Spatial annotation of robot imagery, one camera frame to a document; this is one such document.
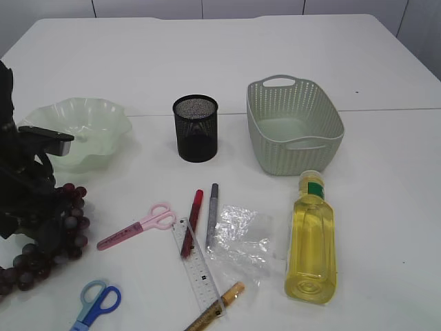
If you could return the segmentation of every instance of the clear ruler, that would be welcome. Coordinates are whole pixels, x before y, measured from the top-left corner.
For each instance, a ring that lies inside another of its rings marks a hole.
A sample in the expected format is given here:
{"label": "clear ruler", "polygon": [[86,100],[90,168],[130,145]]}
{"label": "clear ruler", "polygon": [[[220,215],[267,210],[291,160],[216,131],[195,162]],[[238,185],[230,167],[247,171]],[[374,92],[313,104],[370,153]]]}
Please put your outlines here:
{"label": "clear ruler", "polygon": [[199,308],[201,309],[201,312],[204,312],[214,302],[218,301],[220,311],[216,312],[216,314],[222,316],[225,311],[223,301],[219,296],[218,289],[214,283],[212,274],[208,269],[208,265],[205,262],[201,247],[196,240],[196,236],[194,235],[193,229],[189,225],[187,218],[180,219],[172,226],[174,240],[178,246],[178,254],[181,255],[181,248],[187,229],[193,237],[193,246],[190,255],[186,259],[182,259],[182,262],[187,270],[187,276],[192,285],[193,292],[196,295]]}

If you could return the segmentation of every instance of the gold marker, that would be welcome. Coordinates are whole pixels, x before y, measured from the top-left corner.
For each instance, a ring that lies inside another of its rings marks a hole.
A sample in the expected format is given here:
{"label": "gold marker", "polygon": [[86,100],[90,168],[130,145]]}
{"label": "gold marker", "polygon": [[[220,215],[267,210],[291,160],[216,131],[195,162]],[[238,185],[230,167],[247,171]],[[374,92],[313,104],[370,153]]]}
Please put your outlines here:
{"label": "gold marker", "polygon": [[[223,305],[228,307],[232,302],[238,297],[240,293],[245,289],[245,285],[238,281],[222,296]],[[195,320],[191,326],[186,328],[184,331],[201,331],[204,330],[216,317],[218,313],[222,311],[221,304],[218,300],[213,302],[213,304],[204,311],[197,320]]]}

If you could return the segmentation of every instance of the scissors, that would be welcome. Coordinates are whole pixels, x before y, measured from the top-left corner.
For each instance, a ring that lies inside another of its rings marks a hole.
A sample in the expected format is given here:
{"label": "scissors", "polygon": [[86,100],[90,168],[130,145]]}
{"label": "scissors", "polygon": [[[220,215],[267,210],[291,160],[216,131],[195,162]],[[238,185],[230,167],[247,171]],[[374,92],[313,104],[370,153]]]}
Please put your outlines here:
{"label": "scissors", "polygon": [[[169,218],[170,221],[160,223],[166,218]],[[97,243],[96,248],[98,250],[107,250],[108,248],[151,228],[157,228],[159,230],[170,229],[175,222],[176,214],[172,212],[170,205],[166,202],[157,203],[150,208],[150,211],[146,217],[133,223],[132,225],[129,225],[125,229],[118,231],[110,237],[101,240],[99,243]]]}
{"label": "scissors", "polygon": [[[92,301],[87,301],[85,299],[85,294],[94,286],[100,286],[101,289]],[[101,304],[111,292],[116,294],[116,302],[112,307],[101,308]],[[80,311],[80,315],[76,318],[76,322],[70,331],[88,331],[89,327],[95,322],[99,315],[108,314],[117,309],[121,303],[121,292],[119,292],[114,286],[106,286],[103,281],[91,281],[81,291],[80,299],[83,304],[83,309]]]}

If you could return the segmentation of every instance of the table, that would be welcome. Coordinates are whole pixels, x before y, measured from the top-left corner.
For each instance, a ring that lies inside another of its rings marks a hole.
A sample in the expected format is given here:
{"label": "table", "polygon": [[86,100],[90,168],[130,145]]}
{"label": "table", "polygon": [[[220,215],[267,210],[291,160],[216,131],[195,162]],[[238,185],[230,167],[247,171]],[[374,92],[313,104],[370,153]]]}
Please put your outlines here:
{"label": "table", "polygon": [[15,72],[17,122],[70,97],[141,115],[207,94],[220,113],[245,113],[248,84],[273,74],[315,81],[338,110],[441,108],[441,83],[369,15],[45,19],[3,60]]}
{"label": "table", "polygon": [[[254,302],[233,303],[210,330],[439,330],[440,110],[342,112],[345,137],[324,171],[326,199],[336,213],[338,289],[326,306],[288,299],[284,265],[275,263]],[[2,330],[68,330],[89,281],[119,285],[123,303],[93,330],[183,330],[199,314],[170,231],[149,230],[99,252],[96,243],[169,201],[189,213],[194,192],[219,182],[220,205],[258,210],[274,218],[274,243],[283,246],[298,177],[265,174],[252,151],[244,114],[218,117],[219,151],[206,163],[187,163],[176,151],[172,116],[132,117],[128,135],[106,169],[56,173],[88,190],[93,219],[82,259],[57,270],[29,292],[0,304]],[[198,240],[205,239],[205,198]],[[8,264],[22,239],[1,242]]]}

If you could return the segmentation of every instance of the scissor handle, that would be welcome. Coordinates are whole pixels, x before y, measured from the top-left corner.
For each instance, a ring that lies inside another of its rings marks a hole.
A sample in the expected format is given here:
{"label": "scissor handle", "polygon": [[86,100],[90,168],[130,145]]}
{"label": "scissor handle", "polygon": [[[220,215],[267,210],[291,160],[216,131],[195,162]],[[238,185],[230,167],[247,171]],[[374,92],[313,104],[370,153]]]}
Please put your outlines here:
{"label": "scissor handle", "polygon": [[[114,292],[116,294],[116,301],[114,305],[109,308],[101,308],[101,304],[104,302],[105,298],[111,292]],[[99,295],[98,299],[95,301],[94,305],[89,311],[89,314],[86,315],[83,323],[86,324],[87,326],[91,326],[99,315],[109,314],[110,312],[113,312],[115,309],[119,307],[120,303],[121,303],[121,292],[118,290],[118,288],[115,288],[114,286],[109,286],[105,288],[104,291],[102,291],[102,293]]]}
{"label": "scissor handle", "polygon": [[[154,211],[159,208],[164,208],[162,211],[155,213]],[[163,219],[171,217],[171,221],[167,223],[160,223]],[[159,230],[170,229],[173,224],[176,223],[176,214],[171,211],[170,205],[167,202],[161,202],[153,205],[149,214],[139,221],[143,230],[149,230],[151,228],[157,228]]]}
{"label": "scissor handle", "polygon": [[[94,297],[94,299],[92,301],[87,301],[85,299],[85,294],[88,290],[90,290],[94,286],[100,286],[101,289],[99,290],[98,294],[96,295],[96,297]],[[80,300],[81,300],[81,303],[83,304],[83,309],[80,311],[80,315],[78,315],[78,318],[77,318],[78,321],[82,321],[85,319],[86,315],[92,309],[93,305],[96,303],[96,301],[100,297],[101,293],[103,293],[103,291],[105,290],[105,287],[106,287],[106,284],[103,281],[91,281],[90,283],[88,283],[84,287],[84,289],[81,291],[81,294],[80,294]]]}
{"label": "scissor handle", "polygon": [[[158,209],[158,208],[165,208],[165,210],[164,211],[162,211],[162,212],[159,212],[158,214],[154,214],[154,211],[155,211],[155,209]],[[160,203],[156,203],[156,204],[154,204],[151,208],[150,208],[150,210],[149,210],[149,215],[150,216],[157,216],[157,215],[160,215],[160,214],[163,214],[163,213],[165,213],[165,212],[169,212],[170,210],[171,210],[172,208],[170,207],[170,204],[168,203],[168,202],[160,202]]]}

